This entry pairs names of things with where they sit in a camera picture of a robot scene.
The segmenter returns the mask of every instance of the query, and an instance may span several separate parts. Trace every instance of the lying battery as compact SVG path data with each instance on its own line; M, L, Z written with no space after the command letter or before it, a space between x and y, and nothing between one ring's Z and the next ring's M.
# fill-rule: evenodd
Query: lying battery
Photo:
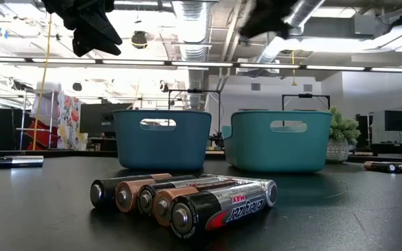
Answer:
M235 177L235 176L224 176L224 175L211 175L211 174L202 174L201 177L217 177L222 181L225 180L233 180L238 184L246 184L246 183L257 183L260 185L266 193L266 205L268 207L274 207L274 204L277 200L277 185L276 182L269 179L260 179L260 178L244 178L244 177Z
M114 194L117 185L122 181L139 181L143 179L169 178L171 174L135 175L119 178L97 179L91 184L91 203L95 208L115 208Z
M17 167L42 167L43 156L4 156L0 158L0 169Z
M402 173L402 162L374 162L367 161L364 168L375 172Z
M257 213L266 203L266 192L257 183L178 196L170 204L170 226L178 238L190 239Z
M169 206L174 198L182 195L191 195L197 192L213 190L217 188L225 188L234 185L237 185L235 181L227 180L227 181L206 183L202 185L188 186L185 188L170 188L170 189L159 190L156 193L153 203L154 217L161 226L168 227L170 226L170 221L168 219Z
M153 211L153 201L156 193L161 189L166 188L182 188L187 186L201 185L206 183L212 183L220 181L216 177L207 178L194 178L185 181L170 181L166 183L159 183L153 185L143 185L139 190L139 196L137 197L137 207L139 212L144 215L151 216Z
M117 208L124 213L128 213L136 209L137 196L139 195L139 190L143 185L165 183L170 181L182 181L194 178L195 177L193 175L184 175L171 178L148 178L140 181L122 181L116 187Z

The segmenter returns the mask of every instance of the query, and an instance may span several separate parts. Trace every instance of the computer screen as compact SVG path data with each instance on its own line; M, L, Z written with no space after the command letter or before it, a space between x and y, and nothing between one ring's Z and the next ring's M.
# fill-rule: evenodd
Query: computer screen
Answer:
M402 131L402 111L385 111L385 130Z
M131 104L82 104L80 112L80 132L114 132L112 111L127 109Z

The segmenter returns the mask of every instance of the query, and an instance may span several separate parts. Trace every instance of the black table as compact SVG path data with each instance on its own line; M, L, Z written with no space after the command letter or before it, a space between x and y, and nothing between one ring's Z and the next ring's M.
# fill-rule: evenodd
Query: black table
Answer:
M194 245L152 219L93 209L95 178L137 174L117 159L49 158L42 169L0 170L0 250L402 250L402 174L360 164L246 174L215 160L204 172L274 178L276 207Z

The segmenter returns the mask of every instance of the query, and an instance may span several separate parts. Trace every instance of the energizer battery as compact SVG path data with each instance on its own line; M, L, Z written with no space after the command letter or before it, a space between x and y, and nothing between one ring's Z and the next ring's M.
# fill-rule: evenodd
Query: energizer battery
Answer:
M117 208L124 213L128 213L136 209L137 196L139 195L139 190L143 185L164 183L170 181L182 181L194 178L195 177L193 175L184 175L171 178L148 178L140 181L122 181L118 184L116 188Z
M159 190L166 188L182 188L186 186L201 185L205 183L212 183L215 181L220 180L216 177L207 177L207 178L194 178L185 181L171 181L166 183L143 185L140 188L139 196L137 197L137 205L138 205L137 207L139 208L139 212L141 214L151 216L151 212L153 211L154 197L156 196L156 193Z
M153 214L158 223L163 227L170 226L169 221L169 206L172 200L178 196L191 195L197 192L212 190L217 188L226 188L237 185L235 181L217 181L213 183L206 183L202 185L188 186L184 188L170 188L162 189L156 193L153 203Z
M246 184L246 183L257 183L260 185L266 193L266 205L268 207L274 207L274 204L277 200L277 185L276 182L269 179L260 179L260 178L243 178L243 177L235 177L235 176L224 176L224 175L211 175L211 174L202 174L201 177L211 177L215 176L222 181L225 180L233 180L238 184Z
M257 183L183 195L170 204L170 226L178 238L190 239L261 211L266 193Z
M118 178L97 179L91 184L91 203L95 208L115 208L114 194L117 185L122 181L138 181L143 179L169 178L171 174L149 174Z
M375 172L402 173L402 162L374 162L367 161L364 168Z

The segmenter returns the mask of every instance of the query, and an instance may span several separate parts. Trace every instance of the plastic basket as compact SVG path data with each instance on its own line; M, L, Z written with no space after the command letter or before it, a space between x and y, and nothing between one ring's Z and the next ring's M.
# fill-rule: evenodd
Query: plastic basket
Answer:
M331 119L329 112L236 112L232 127L223 127L226 160L252 172L318 172Z
M211 115L197 111L113 111L119 162L129 169L201 169ZM162 120L148 125L144 120Z

